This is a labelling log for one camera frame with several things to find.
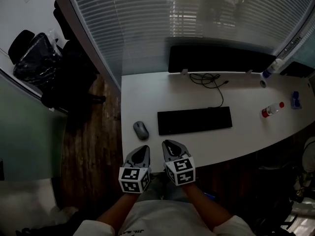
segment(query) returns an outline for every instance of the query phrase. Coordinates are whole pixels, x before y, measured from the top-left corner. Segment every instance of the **person's leg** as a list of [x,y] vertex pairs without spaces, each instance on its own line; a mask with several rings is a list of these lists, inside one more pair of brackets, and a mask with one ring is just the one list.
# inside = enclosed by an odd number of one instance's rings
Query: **person's leg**
[[187,195],[180,186],[176,186],[172,181],[166,184],[165,200],[179,201],[184,203],[190,203]]
[[162,183],[158,178],[154,178],[148,189],[143,192],[137,202],[146,201],[146,200],[160,200],[162,197]]

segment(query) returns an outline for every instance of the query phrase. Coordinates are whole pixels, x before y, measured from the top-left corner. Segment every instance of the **white wall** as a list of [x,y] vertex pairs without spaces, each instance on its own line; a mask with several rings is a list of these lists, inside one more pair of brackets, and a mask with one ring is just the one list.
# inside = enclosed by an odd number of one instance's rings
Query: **white wall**
[[53,14],[54,2],[55,0],[0,0],[0,67],[11,77],[14,65],[6,54],[21,31],[30,30],[36,35],[55,29],[56,38],[59,39],[57,44],[63,47],[66,43]]
[[25,227],[42,227],[51,222],[49,213],[55,205],[50,179],[0,181],[0,231],[15,236]]

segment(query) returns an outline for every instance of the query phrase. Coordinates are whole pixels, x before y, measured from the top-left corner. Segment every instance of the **computer mouse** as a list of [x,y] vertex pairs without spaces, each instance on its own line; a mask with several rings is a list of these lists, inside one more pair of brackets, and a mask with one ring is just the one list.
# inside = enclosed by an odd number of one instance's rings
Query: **computer mouse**
[[143,122],[135,122],[135,124],[133,125],[133,129],[140,140],[145,140],[149,138],[149,132],[147,131],[146,126]]

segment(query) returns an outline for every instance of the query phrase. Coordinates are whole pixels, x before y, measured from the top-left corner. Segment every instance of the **white t-shirt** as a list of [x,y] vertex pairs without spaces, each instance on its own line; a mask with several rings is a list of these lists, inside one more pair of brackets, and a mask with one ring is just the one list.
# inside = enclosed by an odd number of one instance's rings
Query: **white t-shirt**
[[[114,229],[104,223],[85,220],[74,236],[115,236]],[[240,217],[233,216],[211,232],[192,204],[150,200],[135,203],[118,235],[124,236],[253,236]]]

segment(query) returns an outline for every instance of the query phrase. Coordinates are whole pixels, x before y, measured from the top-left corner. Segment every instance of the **desk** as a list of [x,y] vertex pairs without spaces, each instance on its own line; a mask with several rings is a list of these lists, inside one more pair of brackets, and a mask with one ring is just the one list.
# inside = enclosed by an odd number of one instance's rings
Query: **desk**
[[[123,76],[122,79],[122,139],[124,160],[133,149],[148,145],[151,150],[152,172],[163,171],[161,143],[165,139],[184,144],[197,167],[220,163],[243,156],[279,142],[315,121],[315,97],[308,79],[272,75],[267,88],[259,84],[259,74],[221,73],[217,84],[224,96],[223,106],[229,106],[232,128],[159,136],[160,111],[186,110],[218,106],[221,96],[217,89],[194,84],[188,75],[148,73]],[[302,109],[293,110],[290,96],[299,91]],[[275,102],[284,108],[273,116],[260,118],[259,112]],[[137,138],[133,124],[143,121],[150,137]]]

